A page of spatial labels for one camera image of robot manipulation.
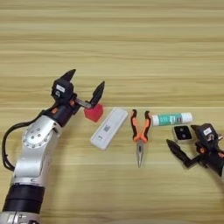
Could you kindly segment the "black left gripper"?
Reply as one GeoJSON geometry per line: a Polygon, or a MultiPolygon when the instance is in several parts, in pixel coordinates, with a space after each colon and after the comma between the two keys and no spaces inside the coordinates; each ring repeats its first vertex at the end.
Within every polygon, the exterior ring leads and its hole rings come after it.
{"type": "MultiPolygon", "coordinates": [[[[75,69],[69,70],[65,74],[63,74],[60,79],[70,82],[74,77],[75,72],[75,69]]],[[[91,109],[92,107],[94,108],[102,98],[104,87],[105,82],[103,81],[93,92],[93,97],[90,102],[80,100],[79,98],[72,98],[66,104],[54,104],[52,108],[44,113],[44,115],[53,119],[60,127],[64,127],[69,119],[78,112],[80,107],[83,107],[85,109],[91,109]]]]}

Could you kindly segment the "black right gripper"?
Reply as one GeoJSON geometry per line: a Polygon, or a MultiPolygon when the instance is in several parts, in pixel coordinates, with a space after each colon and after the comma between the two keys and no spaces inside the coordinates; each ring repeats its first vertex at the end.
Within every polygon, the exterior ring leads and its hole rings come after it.
{"type": "MultiPolygon", "coordinates": [[[[196,131],[200,125],[191,125],[191,128],[196,131]]],[[[166,140],[170,151],[178,158],[186,168],[190,168],[201,162],[205,167],[213,169],[220,177],[224,177],[224,150],[221,150],[217,140],[208,142],[198,141],[196,150],[199,153],[197,157],[190,159],[181,148],[172,140],[166,140]]]]}

